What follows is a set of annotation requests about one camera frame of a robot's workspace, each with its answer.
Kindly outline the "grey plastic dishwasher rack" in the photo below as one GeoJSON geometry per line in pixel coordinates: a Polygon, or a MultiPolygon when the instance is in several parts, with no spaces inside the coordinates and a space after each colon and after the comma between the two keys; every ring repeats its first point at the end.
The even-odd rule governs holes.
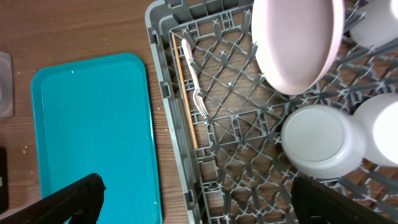
{"type": "Polygon", "coordinates": [[[291,112],[327,105],[346,113],[397,92],[397,41],[376,49],[344,33],[328,73],[299,95],[273,89],[256,62],[252,1],[154,1],[145,22],[190,223],[296,223],[299,171],[281,145],[291,112]],[[198,148],[193,147],[172,34],[177,41],[198,148]],[[181,40],[191,46],[208,116],[193,102],[181,40]]]}

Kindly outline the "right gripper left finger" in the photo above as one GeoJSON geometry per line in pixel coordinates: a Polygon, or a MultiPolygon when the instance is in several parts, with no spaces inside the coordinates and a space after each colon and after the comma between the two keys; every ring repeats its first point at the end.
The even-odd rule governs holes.
{"type": "Polygon", "coordinates": [[[90,223],[96,224],[106,187],[92,173],[1,220],[1,224],[90,223]]]}

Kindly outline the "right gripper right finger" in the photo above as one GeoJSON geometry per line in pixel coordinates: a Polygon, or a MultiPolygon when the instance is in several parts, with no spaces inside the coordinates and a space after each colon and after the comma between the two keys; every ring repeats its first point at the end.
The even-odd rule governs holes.
{"type": "Polygon", "coordinates": [[[395,224],[305,175],[294,179],[290,194],[300,224],[395,224]]]}

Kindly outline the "grey bowl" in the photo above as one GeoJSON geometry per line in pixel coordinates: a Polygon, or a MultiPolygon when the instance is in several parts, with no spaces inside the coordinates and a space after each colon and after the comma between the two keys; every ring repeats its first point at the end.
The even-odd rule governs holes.
{"type": "Polygon", "coordinates": [[[366,152],[359,122],[326,105],[295,110],[284,121],[280,137],[289,161],[301,172],[320,179],[349,174],[361,165],[366,152]]]}

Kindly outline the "white paper cup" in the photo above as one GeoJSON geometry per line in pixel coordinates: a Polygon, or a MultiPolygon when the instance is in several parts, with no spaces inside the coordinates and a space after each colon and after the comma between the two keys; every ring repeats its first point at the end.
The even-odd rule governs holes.
{"type": "Polygon", "coordinates": [[[363,6],[364,19],[349,33],[362,47],[381,47],[397,38],[397,0],[375,0],[363,6]]]}

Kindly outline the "clear plastic bin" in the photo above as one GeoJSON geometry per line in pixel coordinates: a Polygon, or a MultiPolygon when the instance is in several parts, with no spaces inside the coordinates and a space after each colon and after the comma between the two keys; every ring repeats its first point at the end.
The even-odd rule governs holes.
{"type": "Polygon", "coordinates": [[[13,81],[11,56],[1,52],[1,119],[13,115],[13,81]]]}

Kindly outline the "white plastic fork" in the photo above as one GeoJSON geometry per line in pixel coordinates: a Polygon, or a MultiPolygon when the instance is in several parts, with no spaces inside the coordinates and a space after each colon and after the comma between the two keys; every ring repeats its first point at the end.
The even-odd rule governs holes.
{"type": "Polygon", "coordinates": [[[208,111],[207,111],[205,103],[203,101],[203,97],[199,95],[201,88],[200,88],[198,75],[197,75],[197,72],[194,69],[194,67],[191,65],[191,63],[193,62],[193,54],[192,54],[191,46],[186,39],[181,40],[181,46],[183,49],[185,60],[187,61],[187,65],[188,65],[188,69],[189,69],[191,77],[192,77],[192,81],[193,81],[193,86],[194,86],[193,102],[194,102],[198,112],[204,118],[206,118],[208,116],[208,111]]]}

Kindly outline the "white bowl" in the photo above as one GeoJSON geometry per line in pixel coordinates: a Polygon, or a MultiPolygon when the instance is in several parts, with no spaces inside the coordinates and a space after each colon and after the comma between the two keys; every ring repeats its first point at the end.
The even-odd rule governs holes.
{"type": "Polygon", "coordinates": [[[353,117],[366,140],[364,158],[380,166],[397,166],[397,94],[385,93],[363,102],[353,117]]]}

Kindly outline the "black plastic tray bin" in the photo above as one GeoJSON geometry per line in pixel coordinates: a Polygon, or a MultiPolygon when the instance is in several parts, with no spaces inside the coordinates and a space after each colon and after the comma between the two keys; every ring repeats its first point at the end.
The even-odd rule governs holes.
{"type": "Polygon", "coordinates": [[[1,176],[1,213],[4,213],[9,208],[9,191],[8,191],[8,178],[7,178],[7,155],[5,148],[1,147],[0,154],[0,176],[1,176]]]}

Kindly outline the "teal plastic serving tray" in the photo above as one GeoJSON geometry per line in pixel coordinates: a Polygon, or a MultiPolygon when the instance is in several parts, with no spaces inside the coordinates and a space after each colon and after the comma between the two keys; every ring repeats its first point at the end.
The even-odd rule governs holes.
{"type": "Polygon", "coordinates": [[[122,53],[40,69],[31,83],[42,197],[99,174],[100,223],[162,223],[146,68],[122,53]]]}

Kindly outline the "pink round plate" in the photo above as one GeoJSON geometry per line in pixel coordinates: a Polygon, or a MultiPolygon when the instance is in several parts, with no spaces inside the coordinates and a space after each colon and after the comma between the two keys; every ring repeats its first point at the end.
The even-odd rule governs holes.
{"type": "Polygon", "coordinates": [[[332,66],[345,22],[342,0],[255,0],[252,41],[266,81],[285,95],[298,95],[332,66]]]}

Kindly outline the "wooden chopstick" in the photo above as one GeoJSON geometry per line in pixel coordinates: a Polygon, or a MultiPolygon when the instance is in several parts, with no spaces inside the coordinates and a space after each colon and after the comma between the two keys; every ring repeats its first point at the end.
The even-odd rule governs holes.
{"type": "Polygon", "coordinates": [[[188,101],[187,91],[186,91],[186,88],[185,88],[185,82],[184,82],[184,79],[183,79],[182,65],[181,65],[180,56],[179,56],[179,52],[178,52],[177,41],[175,39],[175,35],[174,34],[172,34],[172,43],[173,43],[173,47],[174,47],[174,53],[175,53],[175,57],[176,57],[177,69],[178,69],[178,74],[179,74],[179,78],[180,78],[180,84],[181,84],[181,87],[182,87],[181,92],[183,94],[183,100],[184,100],[184,103],[185,103],[185,109],[186,109],[188,124],[189,124],[189,128],[190,128],[190,134],[191,134],[191,137],[192,137],[193,147],[195,149],[197,149],[198,148],[198,142],[197,142],[197,137],[196,137],[195,129],[194,129],[194,125],[193,125],[192,114],[191,114],[191,111],[190,111],[190,105],[189,105],[189,101],[188,101]]]}

